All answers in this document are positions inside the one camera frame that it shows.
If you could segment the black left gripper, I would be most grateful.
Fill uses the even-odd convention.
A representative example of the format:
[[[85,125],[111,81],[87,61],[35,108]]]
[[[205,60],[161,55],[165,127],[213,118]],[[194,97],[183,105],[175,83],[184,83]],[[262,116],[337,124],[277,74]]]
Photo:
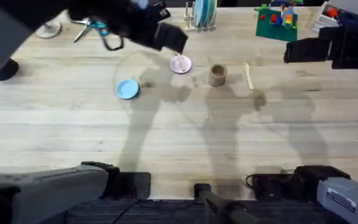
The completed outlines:
[[[124,39],[134,43],[162,50],[164,47],[179,54],[183,53],[188,36],[181,28],[160,23],[160,32],[155,38],[158,22],[162,20],[160,11],[162,1],[154,4],[148,1],[128,0],[76,0],[68,1],[68,15],[72,20],[88,18],[92,23],[102,23],[103,28],[119,36],[120,44],[115,47],[121,50]]]

